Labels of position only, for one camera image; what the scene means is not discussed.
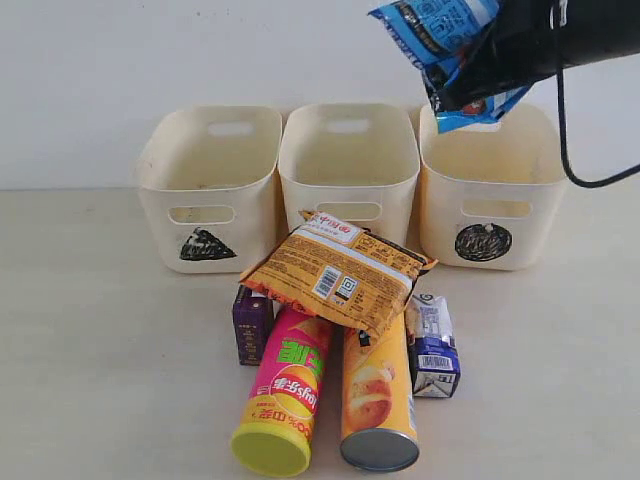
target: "black triangle label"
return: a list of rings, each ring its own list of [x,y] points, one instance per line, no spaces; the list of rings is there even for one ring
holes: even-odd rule
[[[234,257],[237,257],[235,252],[227,247],[222,240],[199,227],[189,236],[180,251],[180,259],[187,262],[223,260]]]

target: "yellow chip can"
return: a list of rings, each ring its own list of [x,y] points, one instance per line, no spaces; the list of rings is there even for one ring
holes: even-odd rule
[[[345,328],[343,458],[364,470],[403,470],[420,455],[417,440],[404,314],[377,340]]]

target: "beige table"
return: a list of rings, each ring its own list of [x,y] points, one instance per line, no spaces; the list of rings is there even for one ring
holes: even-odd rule
[[[571,188],[527,271],[439,267],[463,378],[417,402],[422,455],[390,478],[635,478],[640,182]],[[253,478],[228,448],[255,370],[236,360],[235,276],[160,263],[130,190],[0,194],[0,478]],[[340,458],[329,362],[301,478]]]

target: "white storage bin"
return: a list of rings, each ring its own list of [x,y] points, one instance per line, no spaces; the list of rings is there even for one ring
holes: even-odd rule
[[[520,105],[491,128],[437,135],[423,108],[421,244],[447,265],[516,270],[543,252],[567,181],[542,111]]]
[[[289,229],[322,210],[404,244],[420,157],[408,114],[380,104],[293,112],[278,166]]]
[[[281,115],[266,107],[196,107],[162,120],[137,176],[167,266],[241,272],[268,255],[276,241],[281,134]]]

